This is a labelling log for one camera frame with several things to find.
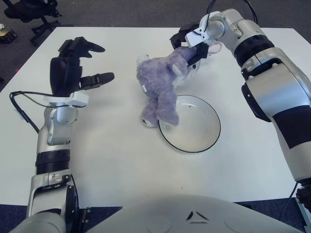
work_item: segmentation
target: wire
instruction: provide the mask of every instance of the wire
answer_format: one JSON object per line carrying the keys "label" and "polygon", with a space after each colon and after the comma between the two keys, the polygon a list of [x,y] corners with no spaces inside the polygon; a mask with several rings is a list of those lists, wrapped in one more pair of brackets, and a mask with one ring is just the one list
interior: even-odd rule
{"label": "wire", "polygon": [[75,187],[75,190],[76,190],[76,195],[77,195],[77,205],[78,205],[78,209],[79,209],[79,197],[78,197],[78,191],[77,191],[77,186],[76,186],[76,182],[74,181],[74,178],[73,178],[73,175],[71,174],[71,178],[72,178],[72,182],[73,182],[73,185]]}
{"label": "wire", "polygon": [[64,105],[59,105],[59,106],[47,106],[47,105],[44,105],[44,104],[41,104],[37,101],[35,101],[34,99],[30,98],[29,96],[27,96],[26,94],[22,94],[23,96],[27,97],[28,99],[30,99],[32,102],[42,106],[42,107],[46,107],[46,108],[60,108],[60,107],[66,107],[68,106],[67,104],[64,104]]}
{"label": "wire", "polygon": [[287,207],[287,206],[288,206],[288,204],[290,203],[291,198],[292,198],[292,196],[293,196],[293,194],[294,194],[294,192],[295,192],[295,190],[296,190],[297,186],[298,186],[298,182],[296,182],[295,187],[294,187],[294,189],[293,189],[292,193],[291,193],[291,194],[290,194],[290,196],[288,197],[287,202],[286,202],[286,204],[284,205],[283,210],[282,210],[282,212],[281,212],[280,216],[278,217],[278,220],[281,220],[281,217],[282,217],[282,215],[283,215],[283,213],[284,213],[284,211],[285,211],[286,207]]}
{"label": "wire", "polygon": [[[17,104],[15,97],[18,95],[23,95],[25,97],[27,97],[28,99],[30,99],[32,102],[42,106],[42,107],[46,107],[46,108],[60,108],[60,107],[67,107],[69,106],[68,104],[64,104],[64,105],[59,105],[59,106],[47,106],[44,104],[41,104],[37,101],[35,101],[34,99],[32,99],[31,97],[27,96],[26,94],[31,94],[31,95],[41,95],[41,96],[51,96],[54,97],[54,95],[51,94],[46,94],[46,93],[41,93],[41,92],[33,92],[33,91],[15,91],[15,92],[11,92],[10,93],[10,100],[13,104],[13,106],[16,108],[16,110],[20,113],[20,115],[24,118],[24,120],[27,123],[30,123],[31,126],[33,127],[33,129],[39,133],[39,128],[35,125],[35,123],[30,119],[30,117],[20,108],[20,106]],[[84,108],[85,106],[75,106],[73,105],[73,107],[76,108]]]}
{"label": "wire", "polygon": [[192,30],[192,32],[193,32],[194,34],[196,34],[196,35],[201,35],[201,34],[197,33],[197,32],[194,31],[194,30]]}
{"label": "wire", "polygon": [[[248,8],[249,8],[250,11],[252,12],[252,15],[253,15],[253,18],[254,18],[254,22],[255,22],[256,24],[258,24],[258,18],[257,18],[256,12],[255,12],[253,6],[249,3],[248,0],[242,0],[242,1],[244,1],[244,2],[247,4]],[[208,17],[207,17],[207,23],[206,23],[206,27],[205,27],[204,32],[205,32],[206,29],[207,29],[208,20],[209,20],[209,15],[210,15],[210,12],[211,12],[212,9],[213,9],[213,6],[214,6],[215,2],[216,2],[216,0],[212,0],[212,1],[210,2],[210,4],[208,5],[208,7],[207,7],[206,14],[208,14]]]}

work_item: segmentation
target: purple teddy bear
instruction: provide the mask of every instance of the purple teddy bear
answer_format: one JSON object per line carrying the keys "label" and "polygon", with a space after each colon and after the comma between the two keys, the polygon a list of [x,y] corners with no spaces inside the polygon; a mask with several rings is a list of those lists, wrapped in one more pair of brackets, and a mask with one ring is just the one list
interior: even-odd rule
{"label": "purple teddy bear", "polygon": [[175,86],[182,81],[192,67],[188,61],[196,54],[196,47],[179,47],[167,57],[138,58],[137,79],[149,97],[149,103],[141,113],[145,126],[157,127],[158,119],[178,125]]}

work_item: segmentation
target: white bowl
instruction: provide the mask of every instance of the white bowl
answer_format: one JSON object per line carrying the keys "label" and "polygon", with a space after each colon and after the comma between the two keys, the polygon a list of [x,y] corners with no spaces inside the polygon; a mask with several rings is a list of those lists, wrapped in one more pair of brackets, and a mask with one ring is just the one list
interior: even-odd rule
{"label": "white bowl", "polygon": [[159,120],[162,135],[173,147],[190,153],[211,148],[220,135],[220,120],[215,110],[195,96],[178,96],[179,124],[174,127]]}

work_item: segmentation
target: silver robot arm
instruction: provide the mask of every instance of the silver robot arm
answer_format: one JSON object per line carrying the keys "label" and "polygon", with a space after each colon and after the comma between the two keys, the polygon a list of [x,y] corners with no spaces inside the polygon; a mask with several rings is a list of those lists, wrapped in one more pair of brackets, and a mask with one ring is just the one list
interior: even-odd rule
{"label": "silver robot arm", "polygon": [[204,16],[185,36],[188,46],[221,41],[236,58],[245,78],[242,93],[259,119],[272,122],[296,182],[297,197],[310,207],[311,83],[253,21],[228,9]]}
{"label": "silver robot arm", "polygon": [[36,174],[31,180],[27,216],[11,231],[13,233],[65,233],[70,224],[80,226],[78,198],[69,169],[70,141],[73,124],[78,119],[77,108],[85,107],[89,99],[79,91],[99,87],[114,79],[113,73],[81,78],[80,58],[92,57],[88,51],[104,52],[104,48],[77,37],[65,41],[59,49],[59,56],[51,61],[53,94],[45,97],[50,104],[44,111],[43,127],[36,130]]}

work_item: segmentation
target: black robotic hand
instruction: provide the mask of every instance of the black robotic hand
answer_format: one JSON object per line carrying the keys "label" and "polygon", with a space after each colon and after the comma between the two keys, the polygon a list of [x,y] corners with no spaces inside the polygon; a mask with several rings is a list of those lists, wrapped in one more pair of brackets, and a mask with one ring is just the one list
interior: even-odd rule
{"label": "black robotic hand", "polygon": [[[176,33],[170,38],[173,48],[176,49],[181,46],[181,42],[186,42],[186,35],[198,27],[199,23],[193,23],[180,28],[178,33]],[[194,63],[197,63],[202,58],[207,58],[208,44],[200,43],[195,47],[196,47],[196,54],[188,61],[188,66],[192,66]]]}
{"label": "black robotic hand", "polygon": [[80,57],[91,58],[89,51],[104,52],[103,47],[77,37],[66,40],[58,51],[59,56],[51,60],[50,83],[53,95],[69,97],[75,91],[93,89],[114,79],[113,73],[81,78]]}

